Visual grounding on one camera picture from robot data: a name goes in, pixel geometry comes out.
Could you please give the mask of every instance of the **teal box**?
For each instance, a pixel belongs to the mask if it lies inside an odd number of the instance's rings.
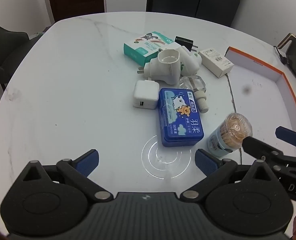
[[[124,54],[131,57],[141,66],[145,66],[152,58],[157,57],[158,50],[174,42],[158,32],[151,32],[124,43]]]

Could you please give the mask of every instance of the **ribbed black surface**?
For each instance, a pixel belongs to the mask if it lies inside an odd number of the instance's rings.
[[[16,235],[10,239],[31,239]],[[233,236],[211,224],[197,204],[183,203],[174,193],[119,193],[93,206],[75,228],[39,240],[236,240],[288,239],[282,233],[261,238]]]

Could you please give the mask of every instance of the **blue box lid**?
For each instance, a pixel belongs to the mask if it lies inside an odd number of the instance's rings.
[[[192,90],[161,89],[158,108],[163,122],[161,135],[166,141],[200,141],[204,137]]]

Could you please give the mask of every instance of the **blue gripper pad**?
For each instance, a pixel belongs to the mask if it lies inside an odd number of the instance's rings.
[[[89,176],[98,164],[99,153],[96,150],[90,150],[73,161],[73,167],[86,177]]]
[[[275,135],[278,139],[281,139],[284,142],[287,142],[296,147],[296,132],[279,126],[276,128]]]
[[[206,175],[209,176],[211,173],[219,169],[223,163],[221,160],[212,156],[210,153],[203,149],[198,149],[195,153],[196,166]]]

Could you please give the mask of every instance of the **orange trim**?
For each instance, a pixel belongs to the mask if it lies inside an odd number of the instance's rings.
[[[245,53],[245,52],[243,52],[243,51],[241,51],[241,50],[239,50],[239,49],[235,49],[235,48],[233,48],[233,47],[229,47],[229,48],[227,49],[227,51],[229,51],[229,50],[231,50],[231,51],[233,51],[233,52],[236,52],[236,53],[238,53],[238,54],[240,54],[240,55],[243,55],[244,57],[247,57],[247,58],[249,58],[249,59],[251,59],[251,60],[254,60],[254,61],[256,61],[256,62],[258,62],[258,63],[264,65],[265,67],[268,67],[268,68],[270,68],[271,70],[273,70],[273,71],[275,71],[275,72],[281,74],[281,75],[283,76],[283,78],[286,80],[286,83],[287,83],[287,85],[288,85],[288,88],[289,88],[289,90],[290,90],[290,92],[291,92],[291,94],[292,94],[292,96],[293,96],[293,99],[294,99],[294,101],[295,101],[295,104],[296,104],[296,96],[295,96],[295,93],[294,93],[292,87],[290,86],[290,83],[289,83],[289,81],[288,81],[288,79],[287,79],[287,77],[286,77],[286,75],[285,75],[284,72],[280,71],[279,69],[273,67],[272,65],[269,65],[269,64],[267,64],[266,62],[264,62],[264,61],[262,61],[262,60],[260,60],[260,59],[258,59],[258,58],[255,58],[254,56],[249,55],[249,54],[247,54],[247,53]]]
[[[260,59],[258,59],[258,58],[255,58],[254,56],[249,55],[249,54],[247,54],[247,53],[245,53],[245,52],[243,52],[243,51],[241,51],[241,50],[239,50],[239,49],[235,49],[235,48],[233,48],[233,47],[229,47],[229,48],[227,49],[227,51],[229,51],[229,50],[232,50],[232,51],[234,51],[234,52],[236,52],[236,53],[238,53],[238,54],[240,54],[240,55],[243,55],[243,56],[245,56],[245,57],[247,57],[247,58],[250,58],[251,60],[254,60],[254,61],[258,62],[258,63],[264,65],[265,67],[270,68],[271,70],[273,70],[273,71],[275,71],[275,72],[277,72],[277,73],[279,73],[279,74],[281,74],[281,75],[283,74],[282,71],[280,71],[279,69],[273,67],[272,65],[269,65],[269,64],[267,64],[266,62],[264,62],[264,61],[262,61],[262,60],[260,60]]]

